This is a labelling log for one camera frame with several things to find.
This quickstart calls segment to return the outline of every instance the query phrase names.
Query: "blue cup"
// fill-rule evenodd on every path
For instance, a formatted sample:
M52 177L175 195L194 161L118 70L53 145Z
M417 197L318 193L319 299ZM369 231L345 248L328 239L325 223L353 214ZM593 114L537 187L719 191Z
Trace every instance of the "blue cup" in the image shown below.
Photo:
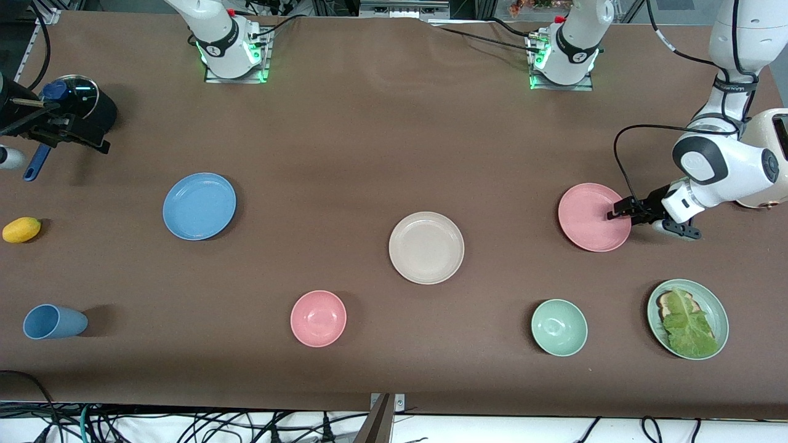
M33 340L73 337L85 328L87 317L83 313L53 304L34 307L22 323L24 335Z

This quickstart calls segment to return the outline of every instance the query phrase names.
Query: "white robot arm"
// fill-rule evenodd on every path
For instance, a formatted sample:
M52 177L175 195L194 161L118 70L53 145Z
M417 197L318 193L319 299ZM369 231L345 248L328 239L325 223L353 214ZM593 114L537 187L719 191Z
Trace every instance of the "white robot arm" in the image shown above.
M611 0L574 0L566 20L539 30L547 35L547 44L533 67L555 84L569 86L583 80L593 68L613 13Z
M244 17L230 17L218 0L165 0L186 20L197 39L205 64L216 76L234 79L261 63L250 47L260 25Z
M673 160L686 177L646 199L618 202L608 218L629 215L633 224L649 223L658 231L694 240L700 232L686 224L693 216L772 186L779 177L775 153L739 139L758 74L786 43L785 0L725 0L709 42L712 61L719 67L712 93L673 147Z

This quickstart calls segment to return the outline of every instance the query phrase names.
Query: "bread slice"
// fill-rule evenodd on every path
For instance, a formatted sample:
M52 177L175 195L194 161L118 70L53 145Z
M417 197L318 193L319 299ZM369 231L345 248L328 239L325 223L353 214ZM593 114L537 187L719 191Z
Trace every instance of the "bread slice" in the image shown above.
M662 294L660 296L660 298L656 299L656 304L657 304L657 306L660 307L660 318L662 318L663 320L665 319L665 317L667 315L669 315L671 313L671 310L667 306L667 303L666 303L666 298L667 298L668 294L670 294L670 292L665 292L664 294ZM689 300L689 303L692 304L692 312L703 311L701 309L701 305L697 304L697 301L695 301L695 299L692 298L692 294L687 292L684 295L684 297L686 297Z

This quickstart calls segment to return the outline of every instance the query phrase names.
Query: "blue handle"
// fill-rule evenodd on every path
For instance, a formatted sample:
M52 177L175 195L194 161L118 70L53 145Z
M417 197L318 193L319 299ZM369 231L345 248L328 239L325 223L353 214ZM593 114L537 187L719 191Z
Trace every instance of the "blue handle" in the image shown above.
M39 148L36 149L35 154L33 154L33 158L30 159L28 168L24 171L24 175L22 176L24 181L33 181L39 176L39 171L41 170L41 166L44 166L49 151L52 151L51 147L48 147L44 143L39 145Z

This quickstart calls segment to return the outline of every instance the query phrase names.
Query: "green plate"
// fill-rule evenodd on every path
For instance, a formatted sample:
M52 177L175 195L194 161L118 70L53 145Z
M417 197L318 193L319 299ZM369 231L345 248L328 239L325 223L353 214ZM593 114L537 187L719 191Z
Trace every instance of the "green plate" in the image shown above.
M665 292L670 292L673 289L681 289L683 291L687 291L692 294L693 300L695 300L698 306L701 307L703 312L706 313L706 320L708 321L708 325L711 326L712 332L714 333L714 338L717 340L717 344L719 348L717 348L717 352L711 354L708 357L703 357L700 359L693 358L693 357L686 357L671 349L668 346L667 341L667 331L662 326L662 318L660 318L660 307L656 304L657 299L660 298L662 294ZM654 289L654 292L651 293L649 297L648 305L646 306L646 314L649 318L649 326L651 326L651 331L654 333L654 337L667 349L668 351L676 354L677 356L688 359L688 360L706 360L711 359L713 356L719 354L720 351L723 350L725 344L728 342L728 315L725 313L725 308L723 304L719 302L719 299L709 291L705 286L698 284L691 280L684 280L682 278L677 278L675 280L668 280L662 283L661 285L657 286Z

